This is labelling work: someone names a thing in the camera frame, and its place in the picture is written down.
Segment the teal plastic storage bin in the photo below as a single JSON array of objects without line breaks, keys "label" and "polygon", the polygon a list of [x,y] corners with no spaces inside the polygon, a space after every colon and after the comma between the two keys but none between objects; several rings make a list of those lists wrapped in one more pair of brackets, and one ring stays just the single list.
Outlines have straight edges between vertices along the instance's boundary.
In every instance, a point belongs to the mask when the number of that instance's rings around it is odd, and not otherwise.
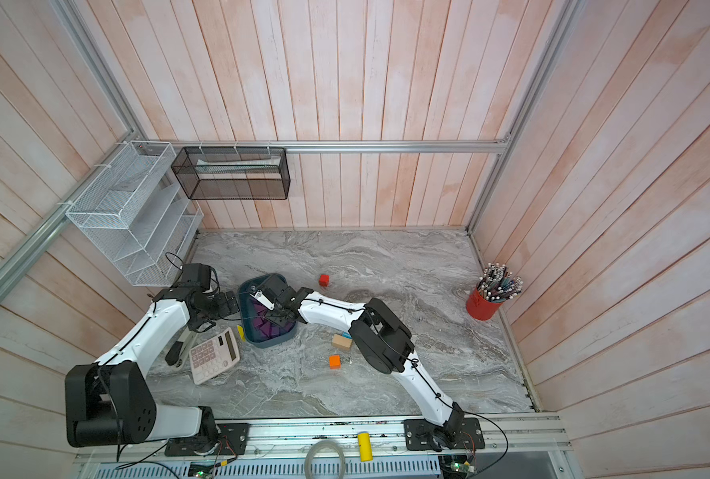
[{"label": "teal plastic storage bin", "polygon": [[296,333],[296,323],[279,327],[269,321],[266,318],[267,308],[252,296],[269,277],[262,275],[245,281],[236,294],[245,339],[259,348],[279,345],[292,339]]}]

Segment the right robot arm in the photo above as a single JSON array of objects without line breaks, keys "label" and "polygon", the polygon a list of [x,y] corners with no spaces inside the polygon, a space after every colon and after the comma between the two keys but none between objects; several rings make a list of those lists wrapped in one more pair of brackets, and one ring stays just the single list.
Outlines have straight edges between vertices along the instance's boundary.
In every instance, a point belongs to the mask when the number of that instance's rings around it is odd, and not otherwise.
[{"label": "right robot arm", "polygon": [[279,327],[295,321],[348,333],[366,361],[394,376],[419,405],[431,448],[455,445],[465,412],[432,379],[415,351],[411,331],[384,301],[347,303],[307,287],[293,289],[278,275],[266,279],[252,297],[265,307],[265,318]]}]

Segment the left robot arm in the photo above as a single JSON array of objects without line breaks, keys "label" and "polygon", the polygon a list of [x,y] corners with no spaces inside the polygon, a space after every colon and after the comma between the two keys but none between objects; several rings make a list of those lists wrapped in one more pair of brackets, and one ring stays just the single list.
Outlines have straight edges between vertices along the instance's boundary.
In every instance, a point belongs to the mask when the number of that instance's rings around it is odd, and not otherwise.
[{"label": "left robot arm", "polygon": [[211,453],[219,441],[212,410],[156,403],[147,373],[177,333],[203,333],[236,312],[236,300],[220,289],[213,267],[184,265],[119,343],[65,377],[67,443],[121,447],[184,439],[194,453]]}]

